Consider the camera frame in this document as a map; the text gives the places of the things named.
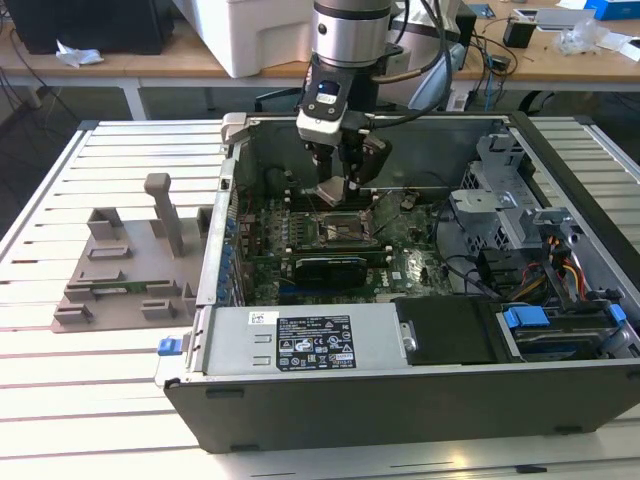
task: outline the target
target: barcode sticker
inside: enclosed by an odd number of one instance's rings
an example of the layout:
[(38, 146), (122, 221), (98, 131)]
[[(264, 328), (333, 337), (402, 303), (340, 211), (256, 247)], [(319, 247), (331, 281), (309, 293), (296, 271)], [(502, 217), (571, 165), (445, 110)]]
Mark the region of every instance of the barcode sticker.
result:
[(275, 325), (280, 312), (249, 312), (249, 325)]

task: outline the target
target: yellow cable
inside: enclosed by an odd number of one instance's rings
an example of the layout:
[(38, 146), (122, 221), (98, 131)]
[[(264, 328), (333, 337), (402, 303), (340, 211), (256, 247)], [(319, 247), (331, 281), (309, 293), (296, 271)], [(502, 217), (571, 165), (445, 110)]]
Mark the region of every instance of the yellow cable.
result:
[(544, 276), (538, 278), (535, 282), (533, 282), (531, 285), (529, 285), (527, 288), (525, 288), (524, 290), (522, 290), (520, 293), (518, 293), (515, 297), (513, 297), (513, 300), (517, 300), (518, 298), (526, 295), (527, 293), (530, 293), (531, 291), (535, 290), (536, 288), (538, 288), (540, 285), (542, 285), (542, 282), (545, 281)]
[(580, 280), (578, 277), (578, 272), (576, 272), (576, 270), (573, 267), (570, 267), (569, 265), (563, 265), (565, 270), (569, 270), (572, 274), (573, 274), (573, 278), (576, 281), (576, 292), (578, 292), (578, 298), (582, 297), (582, 292), (580, 291)]

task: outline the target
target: floor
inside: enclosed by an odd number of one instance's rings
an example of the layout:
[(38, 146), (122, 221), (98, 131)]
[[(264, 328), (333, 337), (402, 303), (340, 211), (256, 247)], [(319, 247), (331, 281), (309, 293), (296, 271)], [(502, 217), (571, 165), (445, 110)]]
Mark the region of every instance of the floor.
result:
[[(216, 90), (216, 109), (208, 111), (202, 89), (147, 89), (143, 92), (153, 119), (221, 118), (227, 112), (253, 111), (256, 95), (265, 89)], [(524, 94), (509, 93), (500, 111), (514, 110)], [(65, 105), (84, 120), (128, 120), (129, 110), (119, 89), (68, 88), (59, 93)], [(291, 112), (296, 98), (265, 103), (265, 111)], [(479, 99), (470, 110), (482, 110)], [(640, 162), (640, 95), (560, 93), (549, 98), (539, 115), (587, 115)], [(76, 130), (77, 121), (45, 94), (38, 110), (23, 108), (0, 126), (0, 237), (29, 200)]]

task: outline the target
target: blue box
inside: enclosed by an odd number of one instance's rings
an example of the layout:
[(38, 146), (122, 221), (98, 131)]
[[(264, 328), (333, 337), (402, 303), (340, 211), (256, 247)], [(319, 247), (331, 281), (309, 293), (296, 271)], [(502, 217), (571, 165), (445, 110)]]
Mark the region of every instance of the blue box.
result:
[(640, 0), (587, 0), (584, 8), (595, 8), (598, 20), (640, 18)]

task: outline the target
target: circuit board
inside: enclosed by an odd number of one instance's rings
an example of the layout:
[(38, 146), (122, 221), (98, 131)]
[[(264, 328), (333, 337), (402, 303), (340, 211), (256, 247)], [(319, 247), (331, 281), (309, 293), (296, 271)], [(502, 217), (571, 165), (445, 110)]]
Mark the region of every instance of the circuit board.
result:
[[(300, 211), (270, 200), (245, 218), (246, 299), (252, 305), (386, 303), (452, 293), (431, 244), (434, 205), (417, 194), (394, 192), (373, 209), (339, 212)], [(366, 278), (352, 288), (301, 285), (296, 267), (318, 258), (365, 261)]]

